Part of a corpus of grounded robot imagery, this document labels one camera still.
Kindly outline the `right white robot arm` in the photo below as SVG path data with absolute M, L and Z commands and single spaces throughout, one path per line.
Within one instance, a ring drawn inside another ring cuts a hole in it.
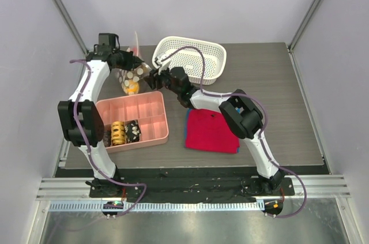
M 163 71 L 151 70 L 144 80 L 151 89 L 165 88 L 176 94 L 178 101 L 185 108 L 219 112 L 233 135 L 246 143 L 256 163 L 261 190 L 268 195 L 280 190 L 285 173 L 276 162 L 266 141 L 263 113 L 244 91 L 204 91 L 190 82 L 182 67 Z

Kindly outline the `clear polka dot zip bag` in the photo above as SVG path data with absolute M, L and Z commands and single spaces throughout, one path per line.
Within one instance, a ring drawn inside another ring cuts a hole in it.
M 120 87 L 122 88 L 122 91 L 123 91 L 124 81 L 133 80 L 135 82 L 139 82 L 140 84 L 139 93 L 144 93 L 144 92 L 149 91 L 149 87 L 147 83 L 145 82 L 144 78 L 147 75 L 149 75 L 150 71 L 151 71 L 151 67 L 146 62 L 144 62 L 141 66 L 136 67 L 133 70 L 127 71 L 127 70 L 122 70 L 122 69 L 114 69 L 112 73 L 116 81 L 119 83 Z

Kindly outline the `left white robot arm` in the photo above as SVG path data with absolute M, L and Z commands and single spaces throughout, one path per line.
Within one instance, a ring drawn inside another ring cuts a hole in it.
M 104 146 L 104 123 L 96 103 L 112 69 L 132 71 L 140 67 L 143 60 L 132 51 L 98 46 L 97 51 L 90 52 L 85 59 L 70 62 L 82 64 L 85 71 L 71 97 L 58 104 L 63 136 L 85 155 L 93 168 L 94 178 L 105 180 L 103 191 L 110 197 L 117 197 L 123 183 Z

